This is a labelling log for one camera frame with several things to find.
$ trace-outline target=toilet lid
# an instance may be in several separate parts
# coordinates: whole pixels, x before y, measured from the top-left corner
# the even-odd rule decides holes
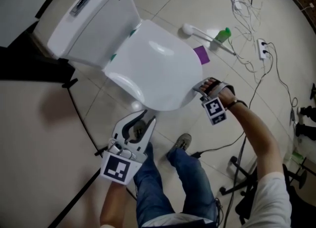
[[[150,20],[119,48],[106,76],[143,105],[157,111],[185,106],[202,81],[202,66],[186,43]]]

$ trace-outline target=person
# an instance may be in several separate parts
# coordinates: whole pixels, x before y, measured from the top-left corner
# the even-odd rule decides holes
[[[213,82],[214,79],[210,78],[201,86],[201,90],[204,91]],[[224,107],[236,100],[228,88],[224,88],[218,97]],[[258,187],[250,219],[242,227],[289,228],[291,204],[277,141],[264,122],[244,104],[235,103],[230,111],[243,127],[257,155]],[[186,193],[182,213],[174,213],[163,194],[161,176],[153,160],[153,147],[148,144],[148,158],[134,176],[138,189],[136,215],[139,228],[216,227],[216,201],[209,179],[199,160],[185,152],[190,142],[189,134],[182,135],[166,155],[176,168]],[[125,197],[125,186],[112,182],[100,215],[102,228],[122,227]]]

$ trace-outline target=jeans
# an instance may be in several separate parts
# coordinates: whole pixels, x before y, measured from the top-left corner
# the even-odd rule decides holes
[[[174,213],[169,199],[162,191],[161,176],[154,163],[151,143],[148,144],[145,153],[148,158],[134,176],[138,189],[136,214],[139,227],[156,217]],[[215,221],[216,203],[200,161],[188,156],[183,149],[173,149],[166,156],[176,168],[186,193],[182,213]]]

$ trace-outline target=toilet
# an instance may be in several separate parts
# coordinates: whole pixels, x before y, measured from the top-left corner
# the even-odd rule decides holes
[[[196,53],[151,20],[133,0],[53,0],[34,35],[55,59],[101,69],[144,106],[172,111],[202,81]]]

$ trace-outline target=black strap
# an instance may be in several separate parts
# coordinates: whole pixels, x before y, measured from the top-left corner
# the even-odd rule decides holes
[[[189,223],[182,223],[177,225],[161,226],[157,228],[216,228],[216,223],[211,222],[206,224],[203,219],[192,221]]]
[[[229,109],[230,109],[233,105],[235,105],[236,103],[242,103],[242,104],[244,104],[244,105],[248,108],[247,104],[246,104],[244,101],[242,101],[242,100],[234,100],[232,103],[230,103],[230,104],[227,105],[227,107],[225,108],[225,110],[229,110]]]
[[[218,84],[220,84],[220,83],[221,83],[221,81],[215,80],[211,85],[209,85],[209,87],[204,91],[204,93],[205,93],[206,95],[208,95],[208,93],[211,92],[212,89],[215,88],[215,87],[216,87]]]

